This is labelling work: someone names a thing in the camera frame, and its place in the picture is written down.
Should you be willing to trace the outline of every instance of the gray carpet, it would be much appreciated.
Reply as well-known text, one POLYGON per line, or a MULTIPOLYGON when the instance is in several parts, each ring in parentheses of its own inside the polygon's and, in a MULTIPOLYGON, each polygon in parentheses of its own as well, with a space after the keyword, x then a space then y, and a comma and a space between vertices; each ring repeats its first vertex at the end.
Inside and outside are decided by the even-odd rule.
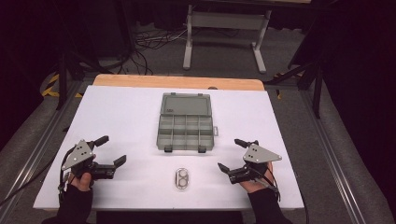
MULTIPOLYGON (((240 31, 235 37, 228 37, 214 31, 201 31, 193 37, 191 70, 182 69, 185 41, 175 40, 160 49, 141 51, 147 58, 148 67, 156 75, 176 75, 186 77, 237 77, 271 79, 277 72, 287 70, 287 65, 303 39, 298 31, 268 30, 262 45, 262 57, 267 67, 267 74, 258 73, 250 42, 256 37, 255 32, 240 31)), ((123 69, 127 74, 136 74, 135 64, 128 61, 123 69)), ((84 92, 96 74, 88 74, 81 85, 84 92)), ((291 164, 297 176, 297 182, 305 197, 311 223, 353 223, 347 208, 332 176, 332 170, 327 163, 322 144, 316 133, 311 118, 304 106, 302 95, 297 90, 281 90, 282 99, 278 100, 274 87, 266 87, 270 94, 276 119, 290 155, 291 164)), ((56 153, 62 143, 65 132, 78 108, 80 98, 73 98, 67 108, 60 125, 49 140, 49 147, 37 170, 40 170, 56 153)), ((57 98, 45 97, 44 102, 24 122, 18 132, 0 152, 0 198, 4 198, 12 187, 16 176, 28 160, 35 144, 45 131, 51 116, 55 113, 57 98)), ((352 191, 360 206, 366 223, 394 223, 386 199, 376 183, 368 174, 354 148, 347 131, 340 120, 332 100, 323 89, 321 100, 321 122, 331 140, 334 153, 348 178, 352 191)), ((37 181, 23 191, 19 203, 13 209, 5 223, 40 223, 54 213, 33 209, 33 202, 41 183, 37 181)), ((293 223, 305 223, 304 209, 284 211, 293 223)), ((253 223, 251 211, 243 213, 246 223, 253 223)), ((95 221, 92 212, 89 221, 95 221)))

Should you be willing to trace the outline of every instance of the cable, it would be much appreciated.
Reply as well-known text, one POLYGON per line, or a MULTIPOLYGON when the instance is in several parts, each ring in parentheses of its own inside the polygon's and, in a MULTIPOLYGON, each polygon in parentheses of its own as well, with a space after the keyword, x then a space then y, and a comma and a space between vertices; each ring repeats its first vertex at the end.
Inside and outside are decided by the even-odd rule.
POLYGON ((122 69, 122 65, 120 66, 120 70, 117 72, 117 75, 119 75, 119 74, 120 74, 120 72, 121 72, 121 69, 122 69))
POLYGON ((56 153, 55 155, 50 159, 50 161, 44 166, 43 169, 41 169, 35 177, 30 179, 28 182, 24 183, 20 188, 12 192, 10 195, 8 195, 2 202, 0 202, 0 207, 3 206, 6 202, 8 202, 11 198, 13 198, 17 193, 19 193, 21 190, 26 188, 28 185, 30 185, 33 181, 35 181, 47 168, 52 164, 52 162, 55 160, 56 153))
POLYGON ((184 29, 180 34, 177 33, 177 31, 169 32, 166 31, 164 35, 157 35, 157 36, 143 36, 139 37, 136 39, 135 44, 139 47, 142 47, 141 49, 137 49, 139 51, 143 51, 145 49, 160 49, 166 44, 175 41, 177 39, 184 39, 181 36, 186 33, 187 30, 184 29))
POLYGON ((306 206, 305 198, 303 193, 300 190, 301 198, 303 199, 303 204, 304 204, 304 210, 305 210, 305 221, 306 224, 309 224, 309 213, 308 213, 308 207, 306 206))
POLYGON ((148 73, 148 71, 150 71, 151 75, 154 75, 154 73, 152 72, 152 70, 149 69, 149 67, 148 67, 148 62, 147 62, 147 60, 146 60, 146 57, 145 57, 142 53, 140 53, 139 51, 136 52, 136 55, 137 55, 138 58, 139 58, 139 55, 142 56, 143 60, 145 61, 145 65, 142 65, 142 64, 136 62, 136 61, 134 60, 134 58, 131 56, 131 60, 132 60, 132 62, 134 62, 134 65, 136 65, 136 68, 137 68, 138 73, 140 74, 140 71, 139 71, 138 66, 141 66, 141 67, 145 68, 145 75, 148 73))
MULTIPOLYGON (((62 160, 61 164, 64 164, 67 160, 67 157, 73 152, 74 148, 70 148, 69 150, 67 150, 66 154, 64 155, 64 159, 62 160)), ((61 204, 64 201, 64 170, 61 168, 61 172, 59 173, 59 186, 58 186, 58 190, 59 190, 59 204, 61 204)))
MULTIPOLYGON (((172 32, 177 32, 177 31, 181 31, 181 30, 184 30, 184 29, 186 29, 186 28, 180 27, 180 28, 173 29, 172 32)), ((145 34, 145 35, 150 36, 149 33, 151 33, 151 32, 157 32, 156 35, 158 35, 160 32, 167 32, 167 31, 166 31, 166 30, 160 30, 160 29, 159 29, 159 30, 149 30, 149 31, 133 32, 133 34, 135 34, 135 35, 142 35, 142 34, 145 34)))
POLYGON ((280 192, 279 192, 279 188, 277 187, 276 179, 275 179, 275 177, 274 177, 274 174, 270 171, 270 169, 268 169, 268 166, 266 166, 266 171, 265 171, 265 173, 266 173, 267 171, 270 172, 272 178, 274 179, 274 183, 272 183, 272 182, 267 178, 267 176, 262 175, 262 173, 260 173, 258 170, 253 169, 253 168, 250 168, 250 170, 253 171, 254 173, 256 173, 260 178, 263 178, 263 179, 270 185, 270 188, 269 188, 269 189, 271 189, 271 190, 274 191, 274 193, 275 193, 275 195, 276 195, 276 198, 280 201, 280 192))

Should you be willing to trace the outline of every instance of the gray plastic organizer box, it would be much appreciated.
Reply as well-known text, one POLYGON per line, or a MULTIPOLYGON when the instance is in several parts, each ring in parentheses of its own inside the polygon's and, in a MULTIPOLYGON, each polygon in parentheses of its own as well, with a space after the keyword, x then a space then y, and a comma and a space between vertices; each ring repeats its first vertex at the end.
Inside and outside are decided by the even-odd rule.
POLYGON ((212 150, 214 145, 210 95, 164 93, 158 125, 158 149, 204 153, 212 150))

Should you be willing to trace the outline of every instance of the black cable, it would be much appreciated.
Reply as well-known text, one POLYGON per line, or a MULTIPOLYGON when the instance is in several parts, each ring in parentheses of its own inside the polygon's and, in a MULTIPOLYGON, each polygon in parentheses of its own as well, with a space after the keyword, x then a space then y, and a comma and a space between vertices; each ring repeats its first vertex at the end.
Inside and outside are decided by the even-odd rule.
MULTIPOLYGON (((62 160, 61 165, 63 165, 66 160, 67 157, 73 152, 74 147, 70 148, 69 150, 67 150, 66 154, 64 155, 64 159, 62 160)), ((61 167, 61 172, 59 172, 59 186, 58 186, 58 190, 59 190, 59 195, 58 195, 58 199, 59 199, 59 204, 61 204, 64 201, 64 170, 61 167)))
MULTIPOLYGON (((181 30, 185 30, 185 29, 186 29, 185 27, 179 27, 179 28, 173 29, 172 32, 177 32, 177 31, 181 31, 181 30)), ((165 30, 158 29, 158 30, 148 30, 148 31, 141 31, 141 32, 133 32, 133 34, 140 35, 140 34, 143 34, 143 33, 148 34, 150 32, 157 32, 157 34, 158 34, 159 32, 164 32, 164 31, 165 30)))
POLYGON ((52 162, 55 160, 56 153, 55 155, 50 159, 50 161, 44 166, 43 169, 41 169, 37 175, 35 175, 33 178, 31 178, 28 182, 24 183, 20 188, 12 192, 10 195, 8 195, 2 202, 0 202, 0 207, 3 206, 6 202, 8 202, 11 198, 13 198, 16 194, 18 194, 21 190, 26 188, 28 185, 30 185, 33 181, 35 181, 47 168, 52 164, 52 162))
POLYGON ((305 202, 305 197, 303 195, 303 193, 300 190, 300 194, 301 194, 301 198, 303 199, 303 204, 304 204, 304 210, 305 210, 305 221, 306 224, 309 224, 309 213, 308 213, 308 207, 306 206, 306 202, 305 202))
POLYGON ((75 176, 75 175, 73 175, 73 178, 70 180, 70 182, 69 182, 69 183, 70 183, 70 184, 71 184, 71 183, 73 183, 73 180, 74 180, 75 178, 76 178, 76 176, 75 176))
POLYGON ((134 61, 134 58, 133 58, 132 56, 131 56, 131 60, 132 60, 132 62, 134 63, 134 66, 136 66, 137 74, 140 75, 139 63, 135 62, 135 61, 134 61))
POLYGON ((152 70, 149 69, 149 67, 148 67, 148 62, 147 62, 147 60, 146 60, 146 57, 145 57, 142 53, 140 53, 139 51, 136 52, 136 55, 137 55, 137 57, 139 57, 139 55, 142 56, 143 60, 145 61, 145 65, 140 64, 140 63, 138 63, 137 61, 135 61, 134 58, 131 56, 132 62, 134 62, 134 65, 136 65, 137 72, 140 74, 140 71, 139 71, 138 66, 141 66, 141 67, 145 68, 145 75, 147 74, 148 71, 150 71, 151 75, 154 75, 154 73, 152 72, 152 70))
POLYGON ((121 72, 121 69, 122 69, 122 65, 120 66, 120 70, 117 72, 117 75, 119 75, 119 74, 120 74, 120 72, 121 72))
POLYGON ((141 39, 136 39, 135 44, 139 47, 142 47, 141 49, 137 49, 137 50, 143 51, 145 49, 160 49, 163 46, 167 45, 168 43, 179 39, 179 37, 183 35, 187 30, 184 29, 184 31, 181 34, 178 34, 177 37, 170 39, 170 37, 177 34, 177 31, 173 31, 173 32, 166 31, 164 35, 157 35, 154 37, 149 36, 141 39), (152 42, 158 42, 158 43, 155 46, 151 46, 152 42))
POLYGON ((139 35, 136 35, 136 38, 135 38, 136 40, 145 39, 145 38, 150 37, 150 34, 147 32, 142 32, 139 35))
POLYGON ((277 183, 276 183, 276 179, 275 179, 275 177, 274 177, 274 174, 271 172, 270 169, 268 169, 268 166, 266 166, 266 168, 267 168, 267 169, 266 169, 265 173, 266 173, 267 171, 270 172, 272 178, 274 179, 274 183, 272 183, 272 182, 265 176, 265 174, 262 175, 258 170, 253 169, 253 168, 250 168, 250 170, 253 171, 254 173, 256 173, 260 178, 263 178, 271 187, 275 187, 275 189, 276 189, 276 191, 275 191, 276 198, 280 201, 280 192, 279 192, 279 188, 277 187, 277 183))

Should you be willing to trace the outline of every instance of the white table surface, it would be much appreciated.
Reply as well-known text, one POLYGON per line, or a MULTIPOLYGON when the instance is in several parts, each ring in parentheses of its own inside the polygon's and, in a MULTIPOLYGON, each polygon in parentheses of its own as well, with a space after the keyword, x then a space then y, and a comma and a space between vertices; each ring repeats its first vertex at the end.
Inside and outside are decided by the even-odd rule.
POLYGON ((112 164, 122 155, 127 162, 114 179, 93 185, 94 210, 244 210, 248 195, 232 185, 218 162, 230 169, 244 165, 247 151, 233 140, 258 140, 282 156, 273 162, 281 193, 280 207, 302 208, 303 201, 266 91, 220 91, 90 86, 84 94, 34 208, 57 209, 61 162, 65 152, 80 139, 109 141, 93 152, 100 164, 112 164), (210 94, 214 126, 219 128, 212 151, 165 153, 156 146, 161 103, 165 92, 210 94), (190 183, 175 186, 175 171, 186 168, 190 183))

